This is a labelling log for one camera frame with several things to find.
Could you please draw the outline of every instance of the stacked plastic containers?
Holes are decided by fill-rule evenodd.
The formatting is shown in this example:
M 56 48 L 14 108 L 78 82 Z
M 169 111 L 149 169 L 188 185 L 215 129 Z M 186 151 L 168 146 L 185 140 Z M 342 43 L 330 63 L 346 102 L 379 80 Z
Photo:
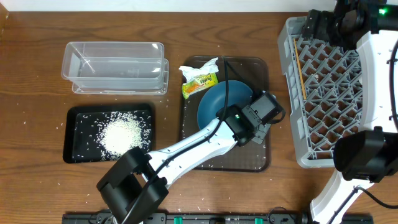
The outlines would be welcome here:
M 82 94 L 163 95 L 169 83 L 164 46 L 151 42 L 70 42 L 62 77 Z

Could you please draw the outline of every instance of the wood grain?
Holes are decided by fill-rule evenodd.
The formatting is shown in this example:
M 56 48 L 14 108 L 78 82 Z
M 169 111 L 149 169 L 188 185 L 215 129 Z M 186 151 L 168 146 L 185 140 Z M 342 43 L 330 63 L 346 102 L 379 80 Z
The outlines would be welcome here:
M 6 26 L 8 15 L 8 10 L 0 3 L 0 40 L 4 31 L 4 26 Z
M 269 67 L 270 91 L 289 113 L 277 37 L 286 19 L 293 16 L 304 14 L 12 12 L 0 45 L 1 222 L 60 223 L 66 212 L 106 208 L 96 183 L 113 162 L 66 164 L 62 160 L 68 109 L 151 102 L 157 127 L 165 126 L 155 131 L 156 149 L 167 147 L 178 138 L 178 67 L 189 56 L 262 58 Z M 108 40 L 163 43 L 170 62 L 169 92 L 164 96 L 72 93 L 72 84 L 60 75 L 66 44 Z M 333 169 L 303 169 L 297 164 L 288 116 L 271 127 L 271 139 L 272 164 L 265 172 L 191 171 L 173 184 L 160 208 L 192 213 L 267 213 L 275 206 L 303 209 L 321 192 Z M 370 191 L 394 203 L 398 202 L 396 185 L 398 177 L 387 177 Z M 376 223 L 398 222 L 396 212 L 381 208 L 365 195 L 349 211 L 371 213 Z

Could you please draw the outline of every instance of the green light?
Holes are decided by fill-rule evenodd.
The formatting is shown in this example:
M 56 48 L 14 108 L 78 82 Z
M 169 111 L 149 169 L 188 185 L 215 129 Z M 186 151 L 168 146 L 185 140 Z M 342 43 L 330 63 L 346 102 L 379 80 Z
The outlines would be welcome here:
M 387 9 L 379 9 L 379 14 L 384 15 L 385 13 L 387 13 Z

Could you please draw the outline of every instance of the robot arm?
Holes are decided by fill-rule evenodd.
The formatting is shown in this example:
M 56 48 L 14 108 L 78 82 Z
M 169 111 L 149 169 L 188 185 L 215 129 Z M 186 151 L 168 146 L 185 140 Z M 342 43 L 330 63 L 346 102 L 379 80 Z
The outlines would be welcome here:
M 398 168 L 398 135 L 388 85 L 391 52 L 398 40 L 398 7 L 386 1 L 339 0 L 334 12 L 310 11 L 303 36 L 356 49 L 361 59 L 361 132 L 336 143 L 336 170 L 310 204 L 313 222 L 336 224 L 360 195 L 356 187 L 367 189 Z
M 162 150 L 149 152 L 148 155 L 152 158 L 149 161 L 150 166 L 154 170 L 158 169 L 166 159 L 169 159 L 181 149 L 185 149 L 189 145 L 202 140 L 205 136 L 209 136 L 216 128 L 218 122 L 219 120 L 216 118 L 206 128 L 183 141 Z M 178 156 L 159 172 L 158 177 L 165 178 L 167 180 L 166 187 L 169 188 L 178 178 L 196 166 L 215 156 L 223 155 L 232 149 L 237 143 L 233 136 L 232 130 L 225 122 L 222 122 L 216 134 L 209 141 Z
M 260 125 L 275 122 L 272 119 L 280 112 L 283 118 L 283 108 L 269 93 L 244 108 L 229 106 L 214 135 L 211 134 L 219 123 L 218 118 L 196 134 L 165 149 L 147 154 L 138 147 L 131 149 L 98 182 L 97 189 L 118 223 L 140 223 L 157 210 L 178 178 L 202 162 L 227 153 L 236 144 L 245 145 Z M 145 186 L 141 186 L 134 174 L 143 176 Z

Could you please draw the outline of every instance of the dish rack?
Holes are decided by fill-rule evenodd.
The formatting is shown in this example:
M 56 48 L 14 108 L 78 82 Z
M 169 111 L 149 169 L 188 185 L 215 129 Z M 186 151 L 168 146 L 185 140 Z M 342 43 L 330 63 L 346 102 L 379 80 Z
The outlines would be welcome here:
M 282 73 L 289 89 L 290 124 L 298 164 L 304 168 L 333 167 L 339 138 L 357 133 L 362 115 L 361 62 L 355 50 L 304 39 L 306 17 L 287 19 L 279 34 Z M 307 99 L 303 99 L 294 39 Z

